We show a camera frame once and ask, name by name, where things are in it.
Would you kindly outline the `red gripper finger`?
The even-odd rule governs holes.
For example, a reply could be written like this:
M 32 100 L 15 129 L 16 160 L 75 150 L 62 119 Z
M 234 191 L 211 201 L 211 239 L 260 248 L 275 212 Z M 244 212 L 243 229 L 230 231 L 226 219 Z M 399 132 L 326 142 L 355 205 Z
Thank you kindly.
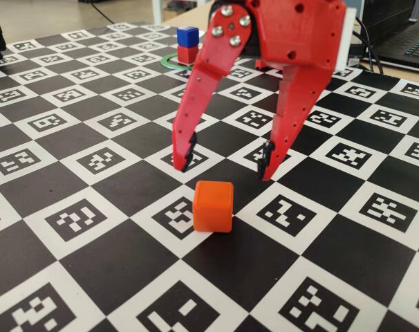
M 173 166 L 185 172 L 196 144 L 196 126 L 221 78 L 226 76 L 252 33 L 246 1 L 216 1 L 203 45 L 178 106 L 172 127 Z
M 268 181 L 279 168 L 297 138 L 310 110 L 331 79 L 322 67 L 283 67 L 276 114 L 270 139 L 258 159 L 259 178 Z

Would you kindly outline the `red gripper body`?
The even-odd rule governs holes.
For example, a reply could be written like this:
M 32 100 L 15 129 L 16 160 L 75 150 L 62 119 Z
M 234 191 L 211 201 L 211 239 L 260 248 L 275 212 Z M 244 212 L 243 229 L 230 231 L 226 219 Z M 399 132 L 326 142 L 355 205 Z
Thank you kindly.
M 245 54 L 273 66 L 342 70 L 347 62 L 347 5 L 343 1 L 246 1 L 252 34 Z

